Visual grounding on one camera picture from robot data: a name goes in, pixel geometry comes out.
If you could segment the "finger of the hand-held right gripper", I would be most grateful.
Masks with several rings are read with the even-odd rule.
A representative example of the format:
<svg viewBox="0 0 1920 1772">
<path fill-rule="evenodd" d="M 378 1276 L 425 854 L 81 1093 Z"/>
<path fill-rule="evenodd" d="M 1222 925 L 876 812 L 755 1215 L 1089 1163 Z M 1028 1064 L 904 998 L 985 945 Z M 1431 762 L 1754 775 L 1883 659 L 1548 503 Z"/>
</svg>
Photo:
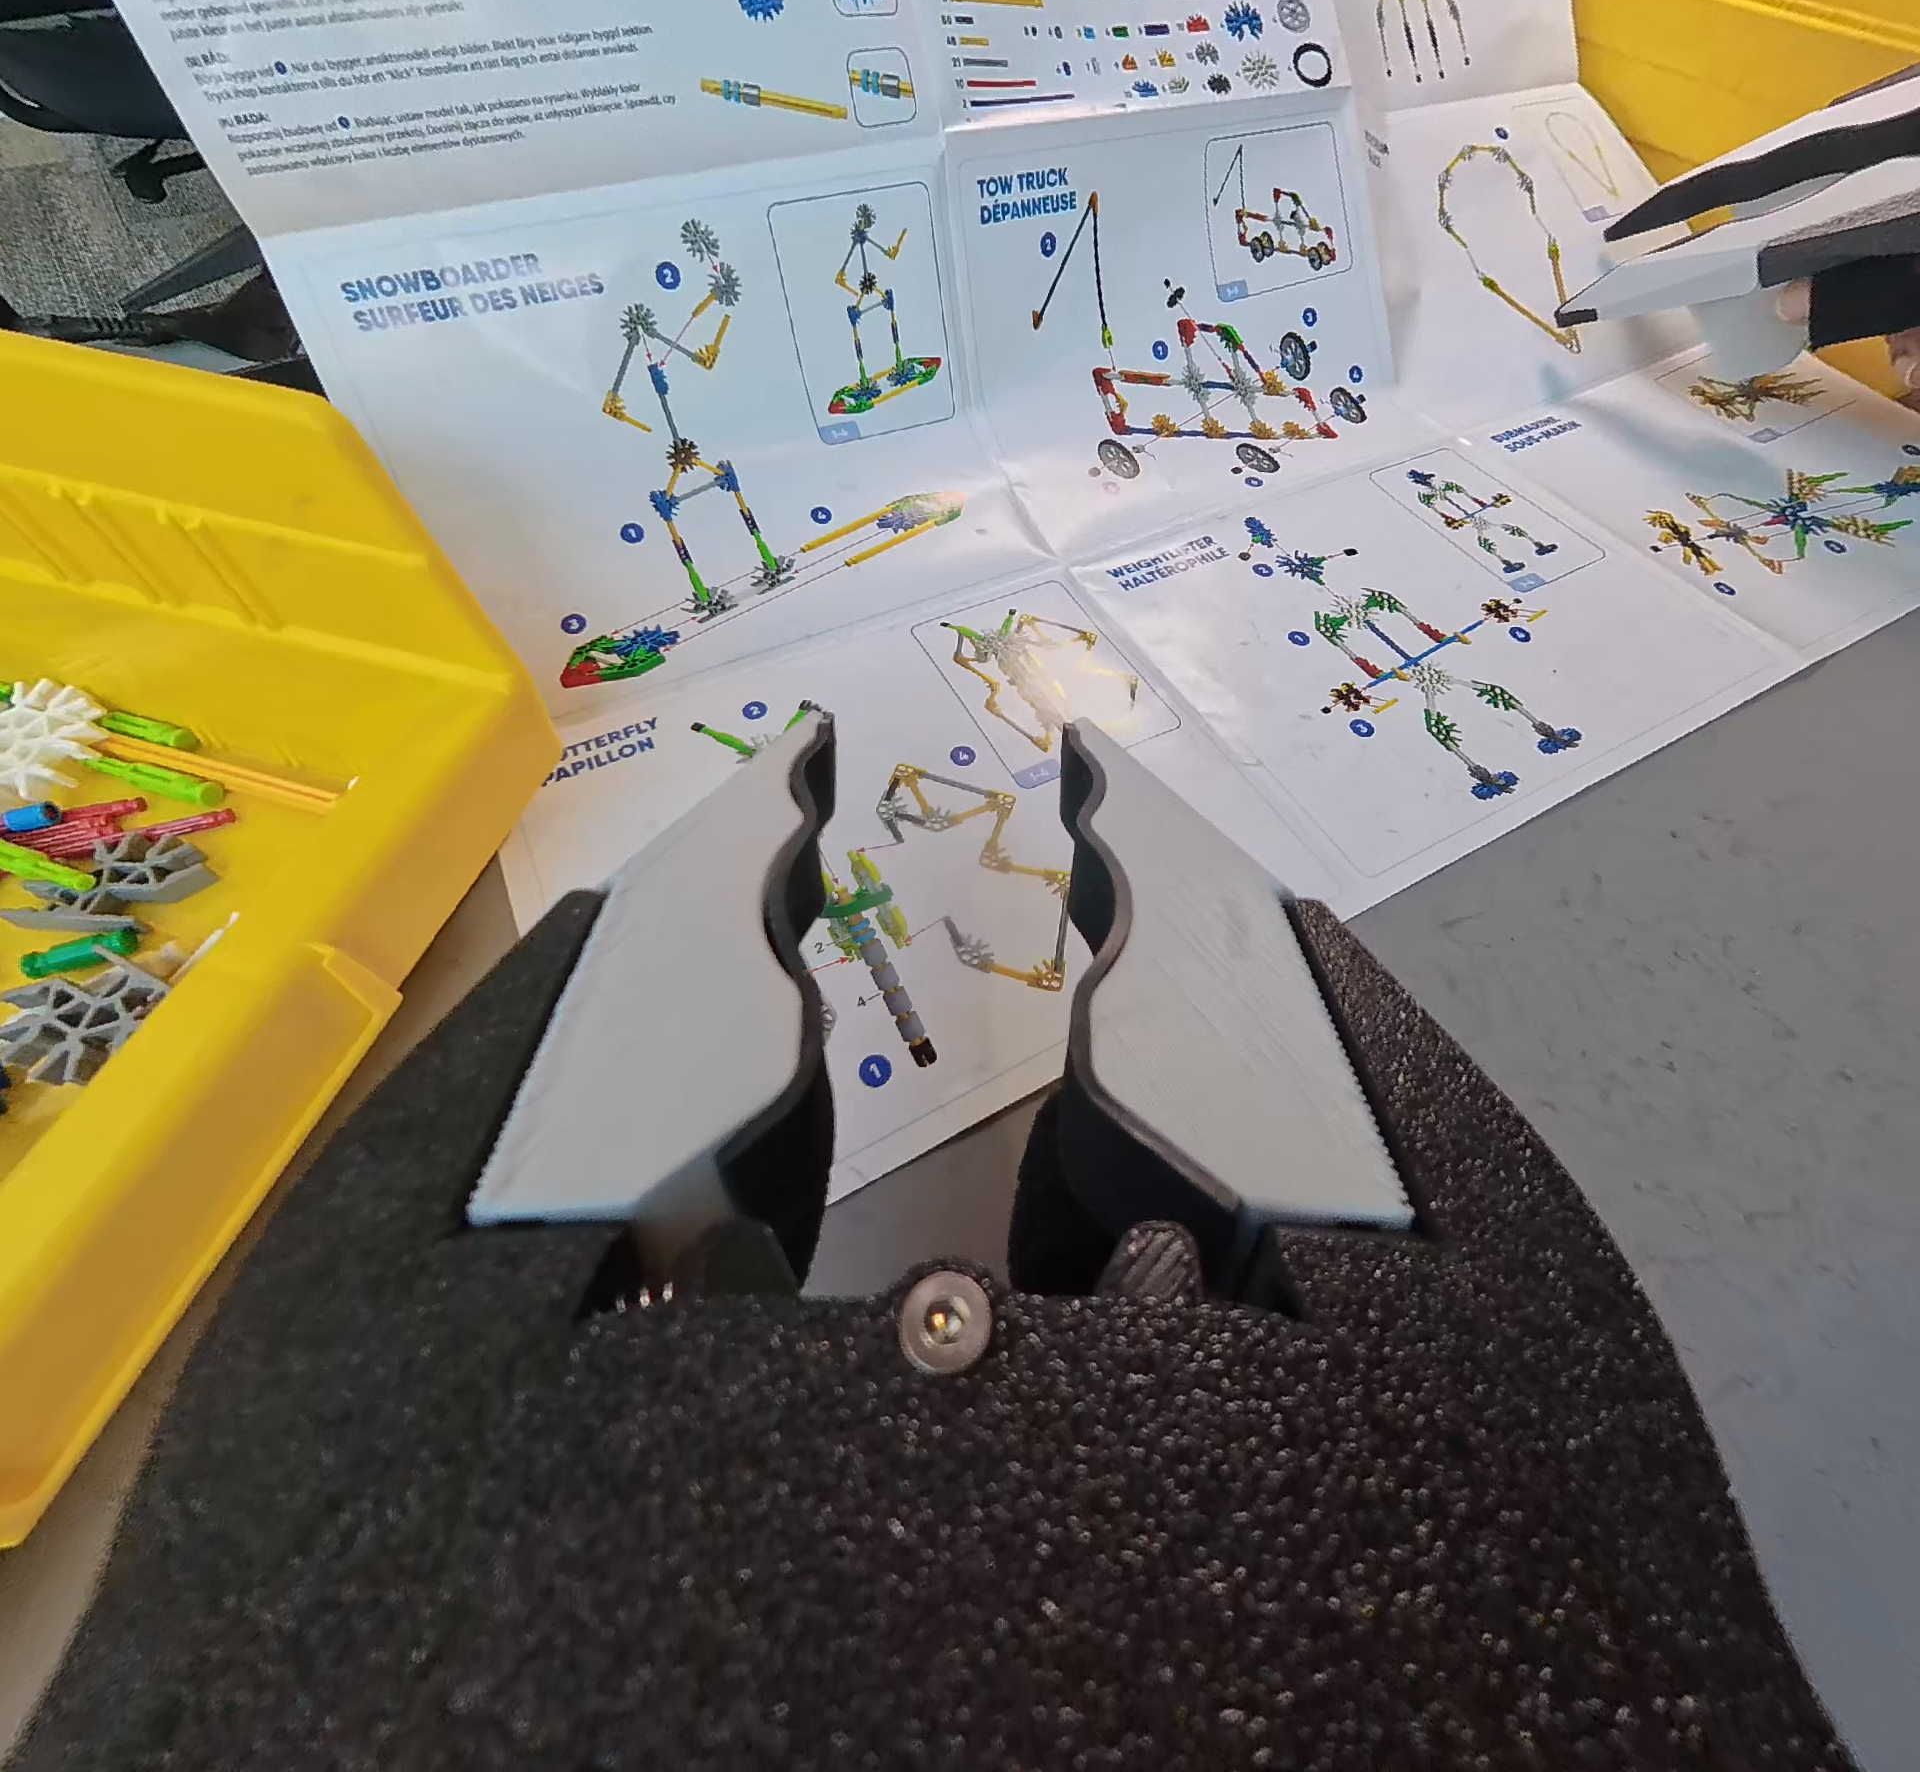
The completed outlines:
<svg viewBox="0 0 1920 1772">
<path fill-rule="evenodd" d="M 1913 211 L 1775 211 L 1670 240 L 1654 233 L 1569 305 L 1561 326 L 1646 318 L 1666 308 L 1706 308 L 1772 295 L 1860 257 L 1913 254 Z"/>
<path fill-rule="evenodd" d="M 1617 254 L 1913 254 L 1918 83 L 1883 82 L 1670 180 Z"/>
</svg>

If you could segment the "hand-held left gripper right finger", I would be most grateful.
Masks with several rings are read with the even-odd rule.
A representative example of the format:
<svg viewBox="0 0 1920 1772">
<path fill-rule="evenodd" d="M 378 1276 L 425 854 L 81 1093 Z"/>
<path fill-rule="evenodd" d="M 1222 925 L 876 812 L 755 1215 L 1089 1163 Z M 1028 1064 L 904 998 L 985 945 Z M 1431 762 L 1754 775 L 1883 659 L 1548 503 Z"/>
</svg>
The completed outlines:
<svg viewBox="0 0 1920 1772">
<path fill-rule="evenodd" d="M 1058 1093 L 1074 1199 L 1109 1231 L 1201 1241 L 1417 1231 L 1292 892 L 1089 720 L 1064 730 L 1058 814 L 1092 953 Z"/>
</svg>

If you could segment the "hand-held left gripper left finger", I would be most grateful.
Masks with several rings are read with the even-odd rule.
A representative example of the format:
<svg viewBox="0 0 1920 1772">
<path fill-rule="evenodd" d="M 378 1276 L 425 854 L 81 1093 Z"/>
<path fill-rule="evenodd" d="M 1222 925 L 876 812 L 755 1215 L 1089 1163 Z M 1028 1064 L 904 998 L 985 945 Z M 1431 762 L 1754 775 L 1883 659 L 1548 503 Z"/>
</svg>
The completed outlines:
<svg viewBox="0 0 1920 1772">
<path fill-rule="evenodd" d="M 632 1221 L 686 1241 L 725 1165 L 825 1080 L 804 936 L 822 917 L 834 722 L 805 707 L 601 886 L 465 1204 L 473 1228 Z"/>
</svg>

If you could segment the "yellow plastic bin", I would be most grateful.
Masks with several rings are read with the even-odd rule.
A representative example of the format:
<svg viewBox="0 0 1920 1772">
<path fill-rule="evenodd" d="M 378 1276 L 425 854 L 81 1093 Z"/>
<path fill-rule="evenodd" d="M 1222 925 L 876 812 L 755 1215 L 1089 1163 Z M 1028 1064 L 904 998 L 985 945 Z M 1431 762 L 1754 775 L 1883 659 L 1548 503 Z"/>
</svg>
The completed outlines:
<svg viewBox="0 0 1920 1772">
<path fill-rule="evenodd" d="M 535 683 L 322 398 L 2 336 L 2 679 L 71 683 L 239 801 L 195 951 L 77 1089 L 2 1112 L 2 1546 L 19 1546 L 399 1004 L 559 755 Z"/>
<path fill-rule="evenodd" d="M 1918 0 L 1572 0 L 1579 82 L 1659 182 L 1748 147 L 1883 82 L 1918 82 Z M 1686 323 L 1706 372 L 1788 368 L 1807 336 L 1807 282 L 1706 308 Z M 1869 336 L 1817 352 L 1918 405 L 1918 380 Z"/>
</svg>

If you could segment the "pile of toy pieces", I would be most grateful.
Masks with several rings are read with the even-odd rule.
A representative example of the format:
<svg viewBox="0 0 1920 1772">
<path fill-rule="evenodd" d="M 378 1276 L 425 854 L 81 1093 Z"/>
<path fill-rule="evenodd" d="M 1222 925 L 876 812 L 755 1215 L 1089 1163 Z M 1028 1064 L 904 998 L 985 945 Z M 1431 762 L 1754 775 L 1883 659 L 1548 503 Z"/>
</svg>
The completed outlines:
<svg viewBox="0 0 1920 1772">
<path fill-rule="evenodd" d="M 322 817 L 342 797 L 77 684 L 6 683 L 2 1104 L 94 1080 L 232 930 L 231 915 L 178 936 L 188 903 L 225 894 L 225 828 L 257 807 Z"/>
</svg>

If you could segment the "grey desk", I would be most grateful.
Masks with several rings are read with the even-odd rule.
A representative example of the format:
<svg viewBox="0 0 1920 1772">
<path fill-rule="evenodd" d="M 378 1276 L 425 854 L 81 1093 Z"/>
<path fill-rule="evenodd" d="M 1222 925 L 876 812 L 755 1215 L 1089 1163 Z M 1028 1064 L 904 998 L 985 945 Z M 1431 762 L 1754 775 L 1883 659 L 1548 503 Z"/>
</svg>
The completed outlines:
<svg viewBox="0 0 1920 1772">
<path fill-rule="evenodd" d="M 1256 1241 L 1028 1117 L 966 1375 L 465 1204 L 612 899 L 227 1286 L 19 1769 L 1913 1769 L 1918 677 L 1821 663 L 1366 912 L 1417 1204 Z"/>
</svg>

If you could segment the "printed instruction sheet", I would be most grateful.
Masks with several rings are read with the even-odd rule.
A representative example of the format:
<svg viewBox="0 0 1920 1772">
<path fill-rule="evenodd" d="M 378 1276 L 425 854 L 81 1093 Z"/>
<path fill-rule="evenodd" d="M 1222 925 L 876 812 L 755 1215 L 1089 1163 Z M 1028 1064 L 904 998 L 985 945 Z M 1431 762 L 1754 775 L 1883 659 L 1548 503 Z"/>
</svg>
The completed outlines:
<svg viewBox="0 0 1920 1772">
<path fill-rule="evenodd" d="M 1068 722 L 1341 915 L 1918 607 L 1918 417 L 1564 326 L 1572 0 L 110 0 L 539 683 L 530 926 L 805 696 L 848 1194 L 1064 1051 Z"/>
</svg>

